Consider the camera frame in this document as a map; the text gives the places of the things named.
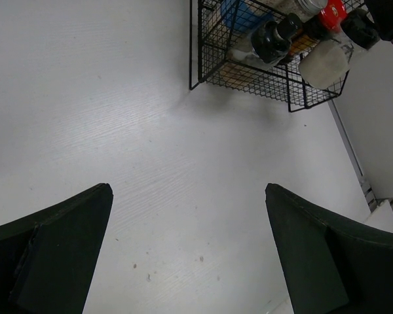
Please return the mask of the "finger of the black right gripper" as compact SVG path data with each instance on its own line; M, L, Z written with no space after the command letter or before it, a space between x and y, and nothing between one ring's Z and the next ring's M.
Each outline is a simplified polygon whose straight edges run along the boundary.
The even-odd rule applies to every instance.
M383 41L393 45L393 0L365 0L366 7Z

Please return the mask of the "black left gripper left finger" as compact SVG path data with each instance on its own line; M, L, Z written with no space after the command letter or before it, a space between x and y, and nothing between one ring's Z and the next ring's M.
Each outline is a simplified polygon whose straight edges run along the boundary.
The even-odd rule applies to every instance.
M0 226L0 313L82 313L113 204L107 183Z

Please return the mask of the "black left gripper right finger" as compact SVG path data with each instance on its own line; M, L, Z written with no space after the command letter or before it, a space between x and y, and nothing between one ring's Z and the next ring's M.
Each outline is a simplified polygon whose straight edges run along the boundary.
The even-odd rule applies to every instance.
M393 313L393 233L265 189L294 313Z

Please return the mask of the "red lid sauce jar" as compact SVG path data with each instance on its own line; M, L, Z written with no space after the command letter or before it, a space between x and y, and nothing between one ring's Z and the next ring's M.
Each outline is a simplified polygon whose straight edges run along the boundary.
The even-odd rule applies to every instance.
M289 55L297 56L314 48L319 42L341 31L341 22L347 17L343 1L331 0L316 16L303 24L302 30L293 38Z

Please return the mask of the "white powder jar black cap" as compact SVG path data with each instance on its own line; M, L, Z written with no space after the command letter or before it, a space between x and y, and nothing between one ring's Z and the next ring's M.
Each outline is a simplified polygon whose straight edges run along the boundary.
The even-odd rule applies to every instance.
M368 11L362 8L349 12L340 27L340 32L318 43L299 64L303 80L314 88L329 88L380 40Z

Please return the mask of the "brown spice jar black cap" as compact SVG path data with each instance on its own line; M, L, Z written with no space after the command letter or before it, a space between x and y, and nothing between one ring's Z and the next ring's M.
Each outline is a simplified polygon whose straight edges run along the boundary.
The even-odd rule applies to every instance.
M280 22L268 20L241 38L229 50L228 58L258 69L270 69L288 54L291 38L301 26L302 21L294 13Z

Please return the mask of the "blue label silver lid jar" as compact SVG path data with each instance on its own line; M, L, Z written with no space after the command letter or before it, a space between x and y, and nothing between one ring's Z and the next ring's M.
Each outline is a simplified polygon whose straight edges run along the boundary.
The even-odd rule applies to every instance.
M245 33L261 23L264 9L253 1L225 0L220 4L221 20L228 29Z

